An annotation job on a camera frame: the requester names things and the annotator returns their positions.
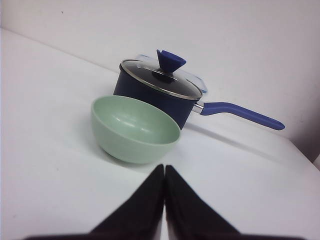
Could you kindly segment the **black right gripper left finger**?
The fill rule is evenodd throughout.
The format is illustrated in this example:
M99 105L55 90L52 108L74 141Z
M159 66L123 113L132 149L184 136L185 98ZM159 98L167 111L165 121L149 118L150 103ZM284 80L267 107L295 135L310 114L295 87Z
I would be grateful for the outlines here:
M28 240L152 240L164 208L164 166L159 164L137 190L93 230L83 234L38 235Z

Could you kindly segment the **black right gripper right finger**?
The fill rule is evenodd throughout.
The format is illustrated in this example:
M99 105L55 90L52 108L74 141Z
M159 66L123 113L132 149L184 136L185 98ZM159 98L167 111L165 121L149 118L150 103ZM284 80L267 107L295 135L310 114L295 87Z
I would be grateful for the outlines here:
M177 170L165 167L167 221L179 240L244 240L234 226L205 203Z

